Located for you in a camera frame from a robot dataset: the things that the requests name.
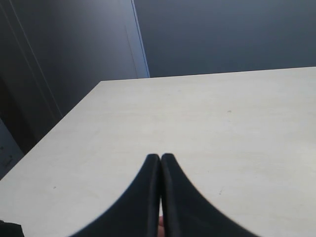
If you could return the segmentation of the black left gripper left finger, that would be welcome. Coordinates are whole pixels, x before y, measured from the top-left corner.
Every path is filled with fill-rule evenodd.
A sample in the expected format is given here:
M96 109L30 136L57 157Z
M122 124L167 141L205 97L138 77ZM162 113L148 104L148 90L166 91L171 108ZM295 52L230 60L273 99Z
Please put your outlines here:
M161 162L147 155L135 179L119 199L74 237L156 237L161 189Z

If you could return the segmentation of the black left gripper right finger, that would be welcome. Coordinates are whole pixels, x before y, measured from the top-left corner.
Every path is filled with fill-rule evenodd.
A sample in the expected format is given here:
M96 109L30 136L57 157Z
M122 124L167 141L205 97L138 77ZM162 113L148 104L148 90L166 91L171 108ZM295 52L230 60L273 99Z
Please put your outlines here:
M254 237L206 200L173 154L161 157L162 210L166 237Z

